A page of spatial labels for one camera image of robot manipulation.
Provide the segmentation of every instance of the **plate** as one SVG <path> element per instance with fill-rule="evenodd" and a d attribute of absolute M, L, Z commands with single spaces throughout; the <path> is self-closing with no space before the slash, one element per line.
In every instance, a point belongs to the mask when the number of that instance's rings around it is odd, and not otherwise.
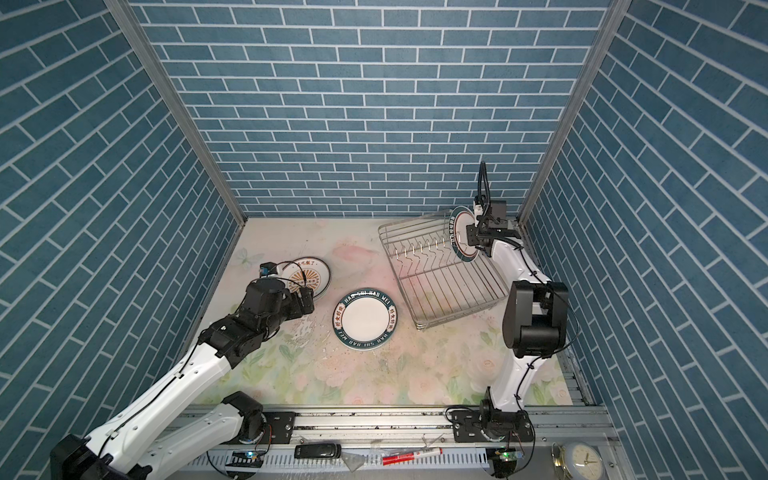
<path fill-rule="evenodd" d="M 451 212 L 448 222 L 448 234 L 451 238 L 451 247 L 456 256 L 465 262 L 471 262 L 478 254 L 478 250 L 467 245 L 467 225 L 475 224 L 475 213 L 467 207 L 456 207 Z"/>
<path fill-rule="evenodd" d="M 287 263 L 280 276 L 303 285 L 304 279 L 301 276 L 301 270 L 304 270 L 306 285 L 314 292 L 313 297 L 317 298 L 323 295 L 331 283 L 331 270 L 328 268 L 328 265 L 315 257 L 297 258 L 294 262 L 298 263 L 301 269 L 299 269 L 296 263 Z M 286 282 L 288 290 L 291 292 L 296 292 L 299 289 L 299 286 L 294 282 Z"/>
<path fill-rule="evenodd" d="M 350 349 L 373 350 L 392 336 L 396 326 L 395 303 L 373 288 L 346 295 L 333 312 L 333 332 Z"/>

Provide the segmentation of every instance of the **marker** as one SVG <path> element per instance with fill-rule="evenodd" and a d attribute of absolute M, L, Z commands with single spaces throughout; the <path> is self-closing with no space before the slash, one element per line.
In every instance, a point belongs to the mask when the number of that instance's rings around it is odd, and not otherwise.
<path fill-rule="evenodd" d="M 407 462 L 408 460 L 414 460 L 416 458 L 433 457 L 435 455 L 442 455 L 442 449 L 423 449 L 416 452 L 403 453 L 402 455 L 392 455 L 382 458 L 382 464 L 391 465 L 393 463 Z"/>

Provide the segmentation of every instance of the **wire dish rack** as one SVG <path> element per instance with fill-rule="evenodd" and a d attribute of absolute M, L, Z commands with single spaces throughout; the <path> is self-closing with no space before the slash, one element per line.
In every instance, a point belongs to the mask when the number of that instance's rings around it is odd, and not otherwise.
<path fill-rule="evenodd" d="M 479 312 L 509 294 L 491 259 L 458 258 L 449 239 L 450 210 L 379 227 L 400 293 L 416 328 L 424 329 Z"/>

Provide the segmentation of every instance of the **alarm clock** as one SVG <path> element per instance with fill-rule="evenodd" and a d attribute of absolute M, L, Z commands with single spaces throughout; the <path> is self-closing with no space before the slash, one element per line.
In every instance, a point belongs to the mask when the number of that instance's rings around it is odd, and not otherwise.
<path fill-rule="evenodd" d="M 598 451 L 584 442 L 553 443 L 552 463 L 560 480 L 601 480 L 605 473 Z"/>

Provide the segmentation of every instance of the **blue brick wall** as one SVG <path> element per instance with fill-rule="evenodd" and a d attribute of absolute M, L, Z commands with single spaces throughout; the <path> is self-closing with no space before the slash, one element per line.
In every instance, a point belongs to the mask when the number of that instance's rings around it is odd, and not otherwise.
<path fill-rule="evenodd" d="M 517 212 L 608 0 L 132 2 L 250 216 Z"/>
<path fill-rule="evenodd" d="M 37 478 L 167 371 L 235 225 L 101 0 L 0 12 L 0 478 Z"/>
<path fill-rule="evenodd" d="M 634 0 L 535 206 L 639 478 L 768 478 L 767 112 L 764 3 Z"/>

